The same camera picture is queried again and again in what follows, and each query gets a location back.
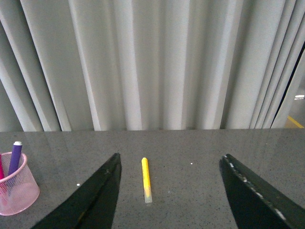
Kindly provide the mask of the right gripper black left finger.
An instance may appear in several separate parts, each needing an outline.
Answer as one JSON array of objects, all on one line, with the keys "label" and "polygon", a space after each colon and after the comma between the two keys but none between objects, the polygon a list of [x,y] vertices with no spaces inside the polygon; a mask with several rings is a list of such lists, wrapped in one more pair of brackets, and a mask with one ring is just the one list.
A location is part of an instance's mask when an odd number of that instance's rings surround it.
[{"label": "right gripper black left finger", "polygon": [[118,201],[121,174],[121,157],[115,153],[33,228],[110,229]]}]

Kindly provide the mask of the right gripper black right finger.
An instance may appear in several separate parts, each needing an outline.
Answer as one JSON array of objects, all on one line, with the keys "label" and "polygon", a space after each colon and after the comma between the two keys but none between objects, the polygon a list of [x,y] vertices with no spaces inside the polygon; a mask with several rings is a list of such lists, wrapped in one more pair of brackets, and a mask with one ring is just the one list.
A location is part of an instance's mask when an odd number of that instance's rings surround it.
[{"label": "right gripper black right finger", "polygon": [[303,229],[305,210],[230,154],[219,163],[240,229]]}]

